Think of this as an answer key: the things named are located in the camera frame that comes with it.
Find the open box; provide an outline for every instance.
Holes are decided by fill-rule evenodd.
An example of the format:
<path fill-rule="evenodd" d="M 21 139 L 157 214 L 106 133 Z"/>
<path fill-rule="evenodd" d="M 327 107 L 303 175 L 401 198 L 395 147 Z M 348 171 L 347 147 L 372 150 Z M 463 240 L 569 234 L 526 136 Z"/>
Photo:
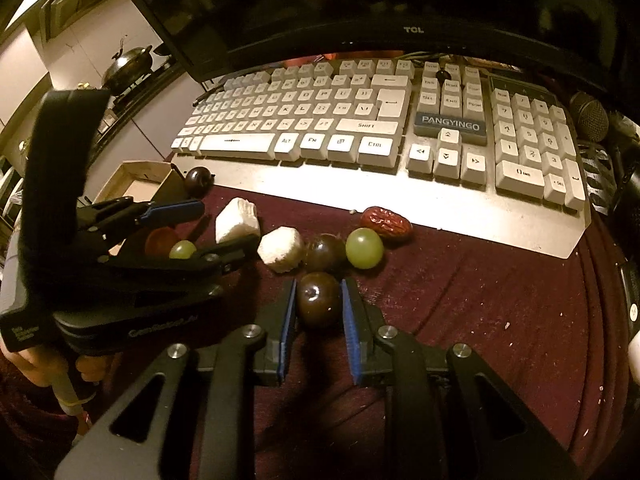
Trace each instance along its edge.
<path fill-rule="evenodd" d="M 153 201 L 168 204 L 187 200 L 184 178 L 170 162 L 154 160 L 126 160 L 111 175 L 95 198 L 104 202 L 121 196 L 132 196 L 135 202 Z M 123 251 L 129 254 L 143 254 L 146 237 L 151 229 L 140 228 L 122 244 L 110 249 L 111 254 Z"/>

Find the keyboard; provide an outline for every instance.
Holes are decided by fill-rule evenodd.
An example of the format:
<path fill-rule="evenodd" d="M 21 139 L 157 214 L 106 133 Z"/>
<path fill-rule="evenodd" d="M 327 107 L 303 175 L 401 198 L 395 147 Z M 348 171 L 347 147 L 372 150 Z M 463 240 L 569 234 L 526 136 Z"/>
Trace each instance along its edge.
<path fill-rule="evenodd" d="M 229 78 L 172 150 L 181 171 L 207 166 L 222 186 L 378 205 L 560 258 L 591 221 L 575 130 L 555 96 L 474 66 L 348 59 Z"/>

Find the grape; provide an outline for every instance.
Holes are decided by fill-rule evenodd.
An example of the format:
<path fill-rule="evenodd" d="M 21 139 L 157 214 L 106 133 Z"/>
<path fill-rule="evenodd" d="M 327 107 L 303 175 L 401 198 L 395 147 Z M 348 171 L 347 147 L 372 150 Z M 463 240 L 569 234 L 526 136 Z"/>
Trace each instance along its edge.
<path fill-rule="evenodd" d="M 378 234 L 367 227 L 352 232 L 346 243 L 347 259 L 357 269 L 372 269 L 382 260 L 385 248 Z"/>
<path fill-rule="evenodd" d="M 188 240 L 182 240 L 171 248 L 169 252 L 169 258 L 174 260 L 188 260 L 191 255 L 196 251 L 196 246 Z"/>

